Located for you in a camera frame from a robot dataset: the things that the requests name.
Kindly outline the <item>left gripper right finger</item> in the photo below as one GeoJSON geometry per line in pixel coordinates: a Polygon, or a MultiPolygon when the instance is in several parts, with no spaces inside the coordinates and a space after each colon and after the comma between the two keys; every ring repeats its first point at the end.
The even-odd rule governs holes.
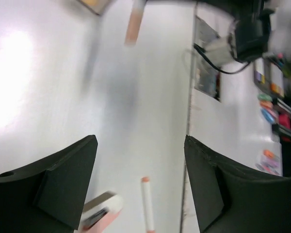
{"type": "Polygon", "coordinates": [[[291,177],[247,167],[192,136],[184,152],[202,233],[291,233],[291,177]]]}

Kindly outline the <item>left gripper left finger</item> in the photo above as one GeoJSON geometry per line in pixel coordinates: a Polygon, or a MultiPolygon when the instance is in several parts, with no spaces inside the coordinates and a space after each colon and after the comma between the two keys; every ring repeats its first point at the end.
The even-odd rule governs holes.
{"type": "Polygon", "coordinates": [[[94,135],[0,174],[0,233],[72,233],[81,219],[97,152],[94,135]]]}

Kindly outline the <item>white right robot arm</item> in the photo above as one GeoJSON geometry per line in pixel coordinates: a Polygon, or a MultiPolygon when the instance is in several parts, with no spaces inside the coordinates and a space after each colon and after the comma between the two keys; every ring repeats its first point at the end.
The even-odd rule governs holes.
{"type": "Polygon", "coordinates": [[[291,63],[291,0],[207,0],[206,4],[233,17],[227,37],[202,57],[212,66],[231,58],[250,63],[283,55],[291,63]]]}

